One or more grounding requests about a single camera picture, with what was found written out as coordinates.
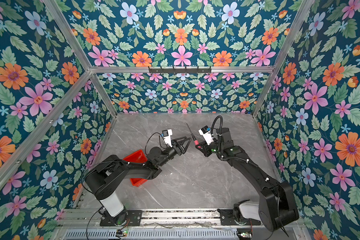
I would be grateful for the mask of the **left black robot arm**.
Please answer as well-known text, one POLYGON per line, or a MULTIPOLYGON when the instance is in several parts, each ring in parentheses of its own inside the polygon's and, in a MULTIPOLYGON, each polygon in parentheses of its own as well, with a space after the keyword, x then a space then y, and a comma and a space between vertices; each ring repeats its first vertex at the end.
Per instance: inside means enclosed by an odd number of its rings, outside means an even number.
POLYGON ((95 198, 105 209, 102 216, 111 225, 121 226, 127 223, 127 209, 119 199, 116 189, 124 179, 153 180, 162 172, 161 167, 176 156, 187 152, 191 138, 181 137, 172 140, 172 146, 162 150, 154 147, 150 150, 147 161, 133 163, 111 155, 97 164, 84 177, 85 183, 95 198))

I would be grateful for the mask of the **red-handled screwdriver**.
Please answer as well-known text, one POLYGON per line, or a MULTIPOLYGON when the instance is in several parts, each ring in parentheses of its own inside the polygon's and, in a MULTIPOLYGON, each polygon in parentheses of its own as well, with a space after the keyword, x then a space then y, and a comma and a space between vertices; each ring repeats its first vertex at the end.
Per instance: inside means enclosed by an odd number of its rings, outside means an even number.
POLYGON ((190 134, 191 134, 191 137, 192 137, 192 139, 193 139, 193 141, 194 141, 195 146, 197 146, 197 145, 199 144, 199 142, 198 142, 198 140, 196 139, 196 136, 192 133, 192 130, 191 130, 190 126, 188 125, 188 123, 186 123, 186 125, 187 125, 187 128, 188 128, 188 130, 189 130, 189 132, 190 132, 190 134))

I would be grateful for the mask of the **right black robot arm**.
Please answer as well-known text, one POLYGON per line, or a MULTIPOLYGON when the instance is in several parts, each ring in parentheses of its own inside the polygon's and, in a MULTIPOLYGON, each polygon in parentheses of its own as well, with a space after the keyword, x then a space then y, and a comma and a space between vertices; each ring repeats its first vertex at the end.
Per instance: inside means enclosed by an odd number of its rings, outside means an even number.
POLYGON ((229 128, 217 130, 205 126, 199 130, 204 141, 196 149, 204 156, 216 154, 238 170, 255 188, 258 201, 244 200, 234 204, 233 218, 236 222, 246 219, 260 221, 266 229, 274 231, 299 219, 299 211, 290 184, 280 183, 251 160, 246 151, 234 144, 229 128))

